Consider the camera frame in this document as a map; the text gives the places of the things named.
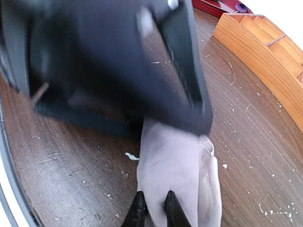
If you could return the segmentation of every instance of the wooden box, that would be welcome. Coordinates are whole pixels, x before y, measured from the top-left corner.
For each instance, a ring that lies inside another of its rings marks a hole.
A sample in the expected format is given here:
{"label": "wooden box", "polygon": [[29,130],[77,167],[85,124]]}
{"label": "wooden box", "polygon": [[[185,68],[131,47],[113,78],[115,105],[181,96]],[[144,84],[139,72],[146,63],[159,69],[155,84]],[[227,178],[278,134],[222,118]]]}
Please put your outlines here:
{"label": "wooden box", "polygon": [[270,20],[254,14],[224,13],[213,36],[260,78],[303,133],[303,51]]}

